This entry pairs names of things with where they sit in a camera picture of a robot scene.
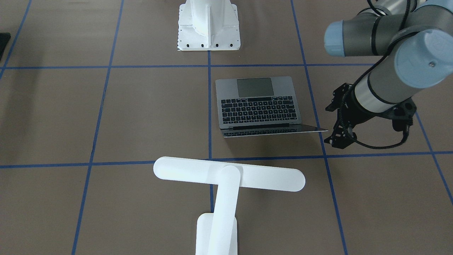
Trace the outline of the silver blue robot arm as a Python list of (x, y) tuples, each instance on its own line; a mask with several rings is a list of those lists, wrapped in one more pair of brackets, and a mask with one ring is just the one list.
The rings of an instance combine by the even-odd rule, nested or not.
[[(329, 55), (380, 59), (354, 83), (334, 90), (325, 110), (335, 111), (337, 120), (324, 142), (339, 149), (404, 144), (417, 111), (412, 97), (452, 75), (452, 20), (451, 0), (376, 0), (353, 19), (331, 23), (324, 34)], [(391, 120), (401, 141), (389, 146), (359, 141), (354, 127), (375, 117)]]

